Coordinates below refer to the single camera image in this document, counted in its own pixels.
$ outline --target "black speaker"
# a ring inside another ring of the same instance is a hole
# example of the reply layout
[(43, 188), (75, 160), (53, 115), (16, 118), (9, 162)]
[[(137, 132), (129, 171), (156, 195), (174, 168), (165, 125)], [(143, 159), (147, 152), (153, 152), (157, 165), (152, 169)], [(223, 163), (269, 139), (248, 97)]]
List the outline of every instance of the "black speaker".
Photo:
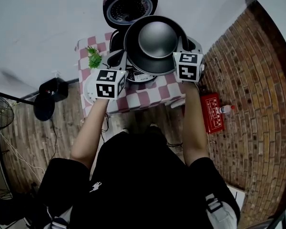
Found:
[(53, 78), (39, 87), (39, 95), (51, 97), (55, 102), (59, 102), (68, 97), (68, 83), (61, 78)]

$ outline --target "brick wall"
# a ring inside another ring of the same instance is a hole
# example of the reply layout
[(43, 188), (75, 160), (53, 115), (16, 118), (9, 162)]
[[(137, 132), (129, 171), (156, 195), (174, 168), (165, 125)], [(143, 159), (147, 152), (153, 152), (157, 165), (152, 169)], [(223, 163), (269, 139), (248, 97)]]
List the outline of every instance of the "brick wall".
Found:
[(225, 181), (246, 191), (240, 227), (286, 207), (286, 43), (255, 2), (205, 55), (202, 84), (236, 109), (208, 135)]

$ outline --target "electric fan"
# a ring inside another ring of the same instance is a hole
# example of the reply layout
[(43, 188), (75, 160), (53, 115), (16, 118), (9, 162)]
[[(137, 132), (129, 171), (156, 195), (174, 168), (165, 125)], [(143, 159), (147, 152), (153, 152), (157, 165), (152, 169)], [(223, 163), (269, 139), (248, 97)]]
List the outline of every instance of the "electric fan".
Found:
[(37, 119), (46, 121), (51, 118), (55, 108), (53, 99), (47, 96), (38, 95), (35, 101), (27, 101), (17, 97), (13, 97), (4, 93), (0, 93), (0, 130), (7, 127), (14, 120), (14, 112), (12, 107), (3, 98), (15, 100), (17, 102), (30, 104), (34, 106), (34, 114)]

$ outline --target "white logo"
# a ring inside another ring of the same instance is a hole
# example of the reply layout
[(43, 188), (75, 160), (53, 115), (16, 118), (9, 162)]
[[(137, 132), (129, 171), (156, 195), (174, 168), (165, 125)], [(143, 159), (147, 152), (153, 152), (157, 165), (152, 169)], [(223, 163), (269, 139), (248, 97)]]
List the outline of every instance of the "white logo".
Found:
[[(104, 91), (102, 86), (100, 86), (99, 89), (100, 89), (100, 91), (102, 91), (103, 96), (109, 96), (109, 93), (107, 93), (106, 91)], [(108, 91), (109, 91), (109, 92), (112, 92), (111, 86), (108, 87)]]
[(93, 191), (99, 189), (99, 186), (100, 186), (101, 184), (102, 184), (101, 182), (95, 183), (95, 184), (93, 185), (93, 187), (92, 187), (92, 190), (91, 190), (90, 192), (93, 192)]
[(114, 73), (113, 72), (107, 72), (107, 76), (106, 77), (103, 77), (101, 76), (100, 79), (101, 80), (113, 80), (113, 76), (114, 76)]
[(186, 75), (188, 78), (191, 78), (194, 75), (194, 73), (188, 72), (188, 68), (182, 67), (181, 69), (184, 71), (182, 74)]

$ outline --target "bottle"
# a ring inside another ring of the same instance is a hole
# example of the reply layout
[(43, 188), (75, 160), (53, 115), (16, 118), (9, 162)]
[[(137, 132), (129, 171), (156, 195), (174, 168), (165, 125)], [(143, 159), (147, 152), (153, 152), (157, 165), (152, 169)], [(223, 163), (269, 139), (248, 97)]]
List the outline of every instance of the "bottle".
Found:
[(232, 109), (235, 109), (234, 105), (225, 105), (225, 106), (222, 106), (220, 108), (217, 108), (216, 112), (218, 114), (227, 114), (227, 113), (231, 112)]

